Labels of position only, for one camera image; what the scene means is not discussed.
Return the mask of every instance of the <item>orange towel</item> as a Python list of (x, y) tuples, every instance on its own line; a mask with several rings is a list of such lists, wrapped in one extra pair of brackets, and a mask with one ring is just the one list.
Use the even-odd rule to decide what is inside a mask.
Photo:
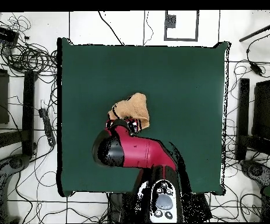
[(112, 106), (108, 112), (111, 120), (125, 117), (132, 117), (141, 120), (141, 127), (149, 127), (149, 114), (146, 106), (146, 96), (141, 93), (135, 93), (127, 100), (122, 100)]

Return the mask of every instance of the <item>black bar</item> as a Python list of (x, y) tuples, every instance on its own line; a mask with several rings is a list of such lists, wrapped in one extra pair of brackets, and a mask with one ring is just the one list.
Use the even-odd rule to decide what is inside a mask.
[(237, 146), (236, 160), (244, 160), (247, 154), (247, 147), (243, 145), (241, 136), (248, 135), (249, 117), (249, 94), (250, 80), (243, 78), (239, 81), (239, 105), (237, 109)]
[(0, 148), (5, 146), (16, 144), (21, 141), (28, 141), (29, 136), (33, 135), (32, 130), (28, 131), (11, 131), (11, 132), (4, 132), (0, 133)]
[(241, 144), (270, 156), (270, 141), (256, 136), (240, 136)]
[(258, 34), (260, 34), (260, 33), (263, 33), (263, 32), (265, 32), (265, 31), (267, 31), (267, 30), (269, 30), (269, 29), (270, 29), (270, 25), (264, 27), (263, 29), (259, 29), (258, 31), (255, 31), (255, 32), (253, 32), (253, 33), (251, 33), (251, 34), (249, 34), (249, 35), (247, 35), (247, 36), (241, 38), (241, 39), (240, 39), (240, 42), (243, 42), (243, 41), (245, 41), (245, 40), (248, 40), (249, 38), (252, 38), (253, 36), (258, 35)]
[(33, 71), (27, 71), (24, 75), (24, 93), (23, 93), (23, 131), (29, 131), (27, 140), (22, 142), (22, 152), (24, 155), (32, 156), (33, 154), (33, 128), (34, 128), (34, 83), (37, 75)]

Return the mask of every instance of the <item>cloth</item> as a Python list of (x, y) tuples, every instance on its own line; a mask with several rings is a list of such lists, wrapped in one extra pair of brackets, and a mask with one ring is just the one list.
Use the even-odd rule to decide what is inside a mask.
[(146, 105), (146, 96), (142, 93), (135, 93), (127, 100), (122, 100), (112, 106), (108, 112), (111, 120), (131, 117), (141, 121), (142, 129), (149, 127), (149, 114)]

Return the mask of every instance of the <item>green table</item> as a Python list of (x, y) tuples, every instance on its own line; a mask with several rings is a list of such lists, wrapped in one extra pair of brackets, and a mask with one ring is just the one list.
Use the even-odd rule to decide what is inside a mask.
[(60, 46), (60, 189), (66, 195), (71, 191), (132, 191), (139, 170), (96, 165), (92, 145), (105, 127), (112, 105), (136, 92), (146, 95), (150, 116), (150, 127), (140, 136), (164, 144), (172, 142), (177, 147), (194, 192), (222, 193), (221, 140), (228, 43), (216, 48), (136, 47), (72, 45), (63, 38)]

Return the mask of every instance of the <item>floor tile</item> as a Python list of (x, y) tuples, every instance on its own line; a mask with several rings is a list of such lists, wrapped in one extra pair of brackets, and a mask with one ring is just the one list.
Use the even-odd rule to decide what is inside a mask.
[(31, 212), (29, 202), (8, 201), (8, 210), (10, 216), (19, 216), (20, 223), (28, 224), (65, 224), (66, 204), (65, 203), (39, 203), (33, 202)]
[(106, 193), (102, 192), (76, 192), (68, 197), (69, 202), (108, 202)]
[(151, 38), (146, 46), (204, 46), (213, 47), (218, 42), (219, 11), (199, 11), (199, 35), (198, 42), (192, 41), (164, 41), (165, 10), (146, 11), (145, 40)]
[(108, 204), (68, 203), (68, 207), (76, 211), (68, 211), (68, 223), (94, 223), (106, 214)]
[[(243, 37), (270, 25), (270, 10), (222, 10), (220, 17), (220, 41), (231, 42), (229, 60), (246, 59), (246, 50), (254, 40), (264, 37), (270, 30), (246, 41)], [(250, 47), (251, 61), (270, 61), (270, 37), (255, 42)]]
[[(144, 11), (100, 11), (100, 14), (122, 43), (142, 45)], [(71, 12), (70, 27), (73, 44), (120, 45), (98, 11)]]

